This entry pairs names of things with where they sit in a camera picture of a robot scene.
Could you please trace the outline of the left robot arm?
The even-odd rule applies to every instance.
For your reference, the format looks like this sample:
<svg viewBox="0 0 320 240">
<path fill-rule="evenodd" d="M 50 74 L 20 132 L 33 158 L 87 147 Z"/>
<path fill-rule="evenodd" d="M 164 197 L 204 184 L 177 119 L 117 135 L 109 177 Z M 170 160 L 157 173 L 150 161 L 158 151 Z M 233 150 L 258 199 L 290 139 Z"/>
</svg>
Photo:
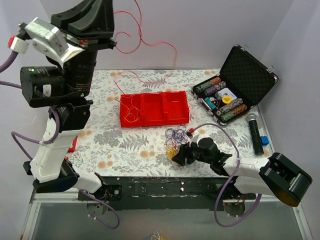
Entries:
<svg viewBox="0 0 320 240">
<path fill-rule="evenodd" d="M 51 16 L 22 23 L 20 32 L 44 54 L 50 66 L 20 69 L 22 95 L 32 108 L 48 107 L 44 135 L 34 157 L 23 164 L 34 177 L 37 193 L 77 188 L 95 200 L 106 196 L 106 183 L 97 173 L 77 169 L 67 159 L 72 142 L 90 118 L 88 100 L 99 50 L 112 49 L 115 29 L 110 0 L 84 0 Z"/>
</svg>

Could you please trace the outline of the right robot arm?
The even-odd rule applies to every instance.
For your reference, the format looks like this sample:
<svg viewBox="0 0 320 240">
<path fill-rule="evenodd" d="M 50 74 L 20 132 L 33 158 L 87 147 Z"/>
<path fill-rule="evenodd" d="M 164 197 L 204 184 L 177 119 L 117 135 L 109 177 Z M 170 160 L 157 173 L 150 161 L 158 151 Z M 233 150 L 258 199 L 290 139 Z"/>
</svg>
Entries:
<svg viewBox="0 0 320 240">
<path fill-rule="evenodd" d="M 267 158 L 239 159 L 220 151 L 210 137 L 181 145 L 172 160 L 180 166 L 203 162 L 217 175 L 232 177 L 233 182 L 226 186 L 227 195 L 232 199 L 243 194 L 262 194 L 297 207 L 313 181 L 281 153 L 275 152 Z"/>
</svg>

